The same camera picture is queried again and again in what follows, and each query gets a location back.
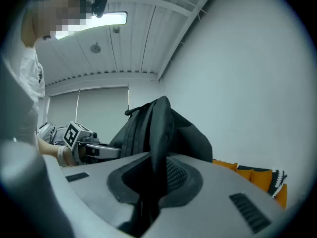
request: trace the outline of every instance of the fluorescent light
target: fluorescent light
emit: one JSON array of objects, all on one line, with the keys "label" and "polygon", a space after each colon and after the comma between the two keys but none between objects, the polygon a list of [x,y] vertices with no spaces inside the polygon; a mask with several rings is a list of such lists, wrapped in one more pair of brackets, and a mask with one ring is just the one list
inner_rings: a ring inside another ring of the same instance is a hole
[{"label": "fluorescent light", "polygon": [[66,25],[62,26],[61,31],[56,31],[56,39],[61,39],[70,34],[74,34],[78,31],[83,31],[89,28],[98,27],[98,26],[109,26],[109,25],[124,25],[127,22],[127,13],[126,12],[111,12],[105,13],[101,18],[93,16],[92,18],[85,19],[85,24],[80,25]]}]

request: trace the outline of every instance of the ceiling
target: ceiling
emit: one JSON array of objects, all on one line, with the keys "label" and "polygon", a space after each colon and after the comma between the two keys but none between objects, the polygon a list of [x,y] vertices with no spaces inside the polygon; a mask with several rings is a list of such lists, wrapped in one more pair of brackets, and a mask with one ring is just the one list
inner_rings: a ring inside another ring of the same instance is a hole
[{"label": "ceiling", "polygon": [[[46,85],[99,73],[150,73],[159,79],[206,1],[108,0],[105,12],[126,11],[125,25],[36,43]],[[101,52],[95,54],[90,46],[97,42]]]}]

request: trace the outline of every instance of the person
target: person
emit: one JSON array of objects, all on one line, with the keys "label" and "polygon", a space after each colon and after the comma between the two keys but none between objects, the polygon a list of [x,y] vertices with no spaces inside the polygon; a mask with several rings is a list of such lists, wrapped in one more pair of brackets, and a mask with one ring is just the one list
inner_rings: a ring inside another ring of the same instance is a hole
[{"label": "person", "polygon": [[[8,70],[34,103],[16,139],[34,145],[40,154],[54,156],[60,164],[63,162],[69,166],[77,163],[68,147],[50,145],[36,136],[38,98],[45,95],[45,82],[35,42],[41,38],[51,38],[64,25],[80,24],[80,20],[90,14],[90,0],[31,0],[17,16],[15,26],[8,33],[1,50]],[[62,161],[58,159],[61,150]],[[84,157],[84,150],[80,151],[80,156]]]}]

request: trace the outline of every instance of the pillow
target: pillow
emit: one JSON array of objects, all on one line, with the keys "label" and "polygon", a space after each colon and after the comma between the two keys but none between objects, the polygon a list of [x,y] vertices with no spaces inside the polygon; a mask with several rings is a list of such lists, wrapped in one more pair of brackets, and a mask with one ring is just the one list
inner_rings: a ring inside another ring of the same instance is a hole
[{"label": "pillow", "polygon": [[282,189],[280,192],[276,195],[275,200],[279,202],[279,204],[282,206],[282,208],[286,209],[286,203],[287,203],[287,184],[284,184],[282,186]]},{"label": "pillow", "polygon": [[[259,168],[252,168],[247,166],[238,166],[238,170],[251,170],[254,171],[268,171],[269,169],[259,169]],[[282,189],[283,183],[285,182],[285,179],[287,177],[287,174],[283,170],[273,170],[272,171],[272,181],[268,188],[268,194],[271,195],[273,198],[278,194],[278,192]]]},{"label": "pillow", "polygon": [[239,169],[237,169],[236,173],[238,173],[239,175],[241,175],[245,179],[250,180],[251,179],[251,171],[252,170],[253,169],[251,169],[251,170],[239,170]]},{"label": "pillow", "polygon": [[224,161],[218,161],[218,160],[215,160],[213,159],[212,160],[212,163],[216,164],[216,165],[219,165],[219,166],[223,166],[225,168],[229,168],[233,171],[235,171],[237,169],[237,166],[238,166],[238,163],[228,163],[228,162],[224,162]]},{"label": "pillow", "polygon": [[251,182],[265,192],[268,191],[272,181],[272,170],[257,172],[251,170]]}]

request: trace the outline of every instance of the orange pillow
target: orange pillow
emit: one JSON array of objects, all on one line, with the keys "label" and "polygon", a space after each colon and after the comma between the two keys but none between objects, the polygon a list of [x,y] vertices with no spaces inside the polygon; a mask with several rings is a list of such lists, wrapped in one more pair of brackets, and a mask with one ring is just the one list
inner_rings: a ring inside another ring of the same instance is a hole
[{"label": "orange pillow", "polygon": [[231,163],[228,163],[228,162],[218,161],[218,160],[215,160],[215,159],[212,160],[212,163],[214,163],[216,165],[219,165],[219,166],[223,166],[225,168],[229,168],[229,169],[231,169],[233,171],[235,171],[237,169],[237,165],[238,165],[238,163],[231,164]]},{"label": "orange pillow", "polygon": [[265,192],[268,191],[272,181],[272,170],[257,172],[251,171],[251,182]]},{"label": "orange pillow", "polygon": [[283,184],[282,189],[280,192],[276,195],[275,200],[280,203],[280,205],[283,207],[283,209],[286,209],[286,203],[287,203],[287,184]]},{"label": "orange pillow", "polygon": [[242,177],[244,177],[245,179],[247,180],[250,180],[251,179],[251,171],[253,169],[250,169],[250,170],[240,170],[240,169],[237,169],[236,170],[236,173],[238,173],[239,175],[241,175]]}]

